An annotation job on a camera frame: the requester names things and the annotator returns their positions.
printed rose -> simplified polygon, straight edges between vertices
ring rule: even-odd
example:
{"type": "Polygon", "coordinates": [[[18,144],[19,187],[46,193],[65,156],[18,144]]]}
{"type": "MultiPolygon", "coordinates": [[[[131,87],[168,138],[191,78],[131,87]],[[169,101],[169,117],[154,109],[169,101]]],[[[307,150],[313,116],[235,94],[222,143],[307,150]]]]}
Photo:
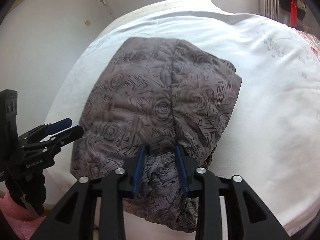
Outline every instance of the printed rose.
{"type": "Polygon", "coordinates": [[[97,156],[92,156],[91,160],[86,160],[85,162],[85,174],[90,179],[100,178],[100,160],[97,156]]]}
{"type": "Polygon", "coordinates": [[[139,50],[136,53],[130,55],[130,59],[129,61],[139,61],[139,60],[144,60],[148,55],[148,51],[144,51],[144,50],[139,50]]]}
{"type": "Polygon", "coordinates": [[[109,122],[103,127],[102,135],[107,141],[112,142],[117,139],[119,131],[117,123],[109,122]]]}
{"type": "Polygon", "coordinates": [[[147,205],[145,198],[136,197],[132,199],[124,199],[124,210],[128,213],[132,213],[137,217],[146,218],[148,216],[147,205]]]}
{"type": "Polygon", "coordinates": [[[113,75],[109,81],[109,88],[113,92],[116,91],[118,88],[122,87],[126,80],[126,75],[123,72],[116,73],[113,75]]]}
{"type": "Polygon", "coordinates": [[[168,151],[156,156],[147,173],[152,189],[151,197],[167,196],[179,187],[175,165],[175,153],[168,151]]]}
{"type": "Polygon", "coordinates": [[[197,52],[193,54],[193,59],[195,60],[196,63],[199,63],[199,64],[212,63],[210,56],[204,52],[197,52]]]}
{"type": "Polygon", "coordinates": [[[199,88],[182,87],[181,90],[178,90],[177,101],[196,114],[206,113],[209,108],[208,96],[199,88]]]}
{"type": "Polygon", "coordinates": [[[171,100],[166,91],[154,95],[150,105],[149,116],[155,125],[166,123],[170,120],[171,100]]]}

metal bolt head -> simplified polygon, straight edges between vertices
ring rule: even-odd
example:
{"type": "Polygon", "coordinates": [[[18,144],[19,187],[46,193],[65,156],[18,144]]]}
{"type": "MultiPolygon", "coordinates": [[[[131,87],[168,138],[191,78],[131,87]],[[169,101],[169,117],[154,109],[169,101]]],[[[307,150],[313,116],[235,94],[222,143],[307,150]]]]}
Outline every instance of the metal bolt head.
{"type": "Polygon", "coordinates": [[[236,176],[233,176],[232,179],[235,181],[235,182],[241,182],[243,179],[241,176],[239,175],[236,175],[236,176]]]}
{"type": "Polygon", "coordinates": [[[87,183],[88,181],[89,181],[89,178],[86,177],[86,176],[83,176],[83,177],[81,177],[81,178],[79,179],[79,182],[80,182],[80,183],[87,183]]]}
{"type": "Polygon", "coordinates": [[[196,172],[199,174],[205,174],[207,172],[207,170],[205,168],[199,167],[196,169],[196,172]]]}
{"type": "Polygon", "coordinates": [[[125,173],[125,169],[123,169],[123,168],[116,169],[116,174],[121,175],[121,174],[124,174],[124,173],[125,173]]]}

mattress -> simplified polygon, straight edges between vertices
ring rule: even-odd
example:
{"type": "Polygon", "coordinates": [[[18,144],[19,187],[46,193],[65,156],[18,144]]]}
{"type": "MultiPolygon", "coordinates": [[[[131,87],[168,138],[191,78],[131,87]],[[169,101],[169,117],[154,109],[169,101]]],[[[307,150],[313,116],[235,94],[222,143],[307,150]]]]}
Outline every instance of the mattress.
{"type": "MultiPolygon", "coordinates": [[[[46,123],[66,117],[78,123],[93,85],[130,37],[184,39],[235,65],[243,82],[209,169],[225,178],[244,177],[289,235],[308,224],[320,208],[320,62],[306,41],[257,15],[187,6],[154,12],[106,30],[86,49],[46,123]]],[[[76,181],[69,172],[71,151],[72,145],[63,147],[47,170],[62,192],[76,181]]],[[[195,236],[131,214],[125,214],[125,227],[127,239],[195,236]]]]}

pink blanket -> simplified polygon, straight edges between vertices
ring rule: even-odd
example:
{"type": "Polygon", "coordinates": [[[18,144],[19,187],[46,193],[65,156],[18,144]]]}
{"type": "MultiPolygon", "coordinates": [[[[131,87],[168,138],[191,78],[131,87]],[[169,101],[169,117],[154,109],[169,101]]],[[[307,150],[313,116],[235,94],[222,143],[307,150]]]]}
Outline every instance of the pink blanket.
{"type": "Polygon", "coordinates": [[[29,240],[44,220],[44,217],[35,220],[30,217],[28,211],[17,205],[8,192],[3,199],[0,198],[0,210],[16,235],[22,240],[29,240]]]}

